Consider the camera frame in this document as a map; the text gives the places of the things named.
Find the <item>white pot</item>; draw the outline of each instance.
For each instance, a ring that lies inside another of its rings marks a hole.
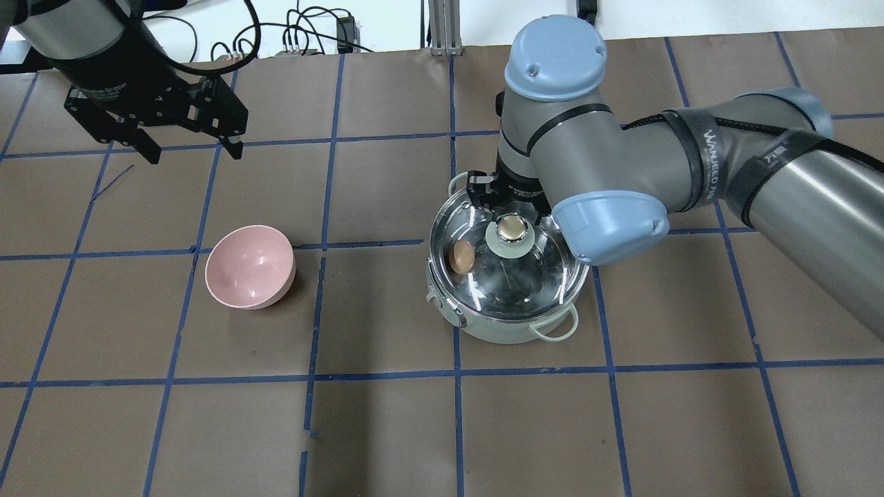
[[[541,316],[527,320],[503,320],[483,316],[469,307],[459,304],[438,283],[433,273],[431,261],[427,259],[427,287],[429,290],[427,302],[434,304],[449,323],[460,327],[464,332],[479,340],[501,344],[524,343],[536,339],[562,341],[574,334],[580,322],[577,309],[574,306],[574,300],[580,294],[579,291],[574,292],[567,301]],[[561,325],[569,314],[572,318],[570,329],[559,336],[547,336]]]

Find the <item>blue cap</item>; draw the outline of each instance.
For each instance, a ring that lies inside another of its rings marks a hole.
[[[504,70],[516,93],[541,102],[573,100],[605,77],[607,49],[583,19],[554,15],[532,20],[513,41]]]
[[[816,130],[817,133],[822,134],[828,139],[834,138],[832,115],[826,112],[826,108],[823,107],[823,103],[819,97],[804,88],[774,88],[763,91],[753,91],[740,96],[746,95],[770,95],[785,100],[786,102],[791,103],[793,107],[799,109],[804,116],[811,121],[813,129]]]
[[[552,208],[552,218],[584,264],[615,263],[657,245],[669,233],[666,206],[626,190],[571,196]]]

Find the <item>transparent lid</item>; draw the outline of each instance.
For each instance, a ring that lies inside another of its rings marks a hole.
[[[529,222],[537,213],[528,203],[513,202],[494,212],[476,209],[461,190],[439,212],[431,234],[431,265],[443,288],[462,305],[501,320],[524,320],[545,314],[580,289],[587,268],[571,255],[551,218],[532,226],[534,241],[516,258],[499,256],[485,239],[490,223],[507,215]],[[454,243],[465,240],[475,250],[475,262],[463,274],[449,260]]]

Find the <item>pink bowl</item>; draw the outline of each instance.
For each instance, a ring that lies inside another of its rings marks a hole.
[[[269,226],[244,226],[221,239],[206,261],[206,287],[235,309],[261,309],[282,298],[294,281],[294,252]]]

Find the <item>pot lid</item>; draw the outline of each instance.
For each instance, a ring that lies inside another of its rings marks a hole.
[[[442,290],[480,315],[507,321],[530,320],[568,302],[587,267],[574,259],[552,218],[531,224],[536,217],[530,203],[488,211],[475,208],[464,190],[449,198],[430,247]]]

